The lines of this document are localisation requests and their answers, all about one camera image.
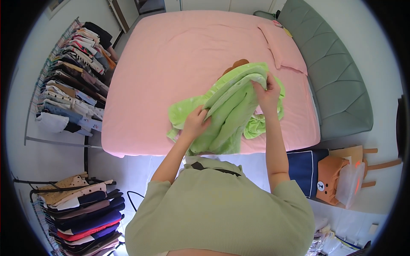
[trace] pink bed sheet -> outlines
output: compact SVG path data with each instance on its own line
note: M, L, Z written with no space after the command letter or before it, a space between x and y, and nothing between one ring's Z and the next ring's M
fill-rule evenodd
M239 59L267 62L286 88L280 121L287 151L320 141L307 77L275 68L257 25L270 20L223 11L179 11L143 18L114 72L104 120L102 147L115 156L166 155L174 142L168 107L204 94ZM241 154L265 152L266 136L242 138Z

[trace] light green shirt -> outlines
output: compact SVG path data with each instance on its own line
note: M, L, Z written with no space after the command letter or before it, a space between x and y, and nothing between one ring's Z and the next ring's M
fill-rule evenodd
M130 256L187 248L243 256L306 254L313 241L314 217L294 180L269 193L246 178L241 166L197 158L206 169L186 164L173 185L148 183L125 230Z

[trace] wooden chair leg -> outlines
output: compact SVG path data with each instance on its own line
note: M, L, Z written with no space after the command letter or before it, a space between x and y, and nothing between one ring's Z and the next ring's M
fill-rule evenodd
M377 152L378 152L377 148L364 148L363 149L364 154L374 154Z
M387 163L369 165L367 167L367 170L370 171L370 170L383 169L383 168L392 167L392 166L399 165L399 164L401 164L401 159L396 159L394 161L390 161L390 162L387 162Z
M372 187L374 185L376 185L375 181L366 182L366 183L362 183L362 188L368 188L368 187Z

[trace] clear plastic box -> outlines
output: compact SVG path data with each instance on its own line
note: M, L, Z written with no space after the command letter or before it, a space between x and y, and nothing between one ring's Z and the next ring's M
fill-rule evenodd
M364 175L364 163L348 164L340 170L337 182L336 199L349 209L360 194Z

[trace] clothing rack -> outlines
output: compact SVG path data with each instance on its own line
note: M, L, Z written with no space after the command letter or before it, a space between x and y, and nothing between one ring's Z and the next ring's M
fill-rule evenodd
M89 183L89 185L104 182L103 180L97 179L95 177L86 178L86 180ZM47 214L43 206L45 202L41 199L39 195L37 195L37 193L70 191L70 190L76 190L79 188L84 188L89 185L77 186L77 187L71 187L71 188L59 188L57 185L55 185L57 181L23 181L23 180L19 180L18 178L14 178L13 182L29 184L31 186L32 190L30 191L30 202L33 207L36 218L41 226L41 230L43 234L46 236L48 243L53 249L52 255L66 256L67 254L64 253L64 251L59 246L59 243L55 240L54 236L51 235L51 229L50 229L49 223L47 222L47 219L50 219L50 216ZM38 187L34 188L33 184L49 184L49 185L54 186L55 189L40 190L38 189ZM116 185L116 181L113 181L111 184L107 184L107 185L109 186ZM116 249L122 244L125 244L125 243L120 242L120 244L116 247Z
M71 23L71 25L65 30L65 32L62 34L60 39L57 41L57 43L55 44L53 50L51 51L51 53L47 57L46 62L44 63L44 66L43 66L42 70L40 71L39 77L37 78L37 82L34 86L33 94L32 94L31 99L30 99L29 108L27 110L27 118L26 118L26 124L25 124L25 129L24 129L24 145L26 145L27 140L32 140L32 141L55 144L55 145L74 146L74 147L90 147L90 148L102 149L102 147L100 147L100 146L75 144L75 143L65 143L65 142L58 142L58 141L52 141L52 140L43 140L43 139L33 138L33 137L27 136L27 126L28 126L28 121L29 121L29 118L30 118L30 113L33 113L34 116L35 116L39 112L37 104L39 102L39 96L40 96L41 88L44 86L43 81L47 77L47 74L48 74L50 66L53 62L53 59L59 53L60 48L64 45L66 40L69 39L72 32L81 25L78 18L79 17L77 17Z

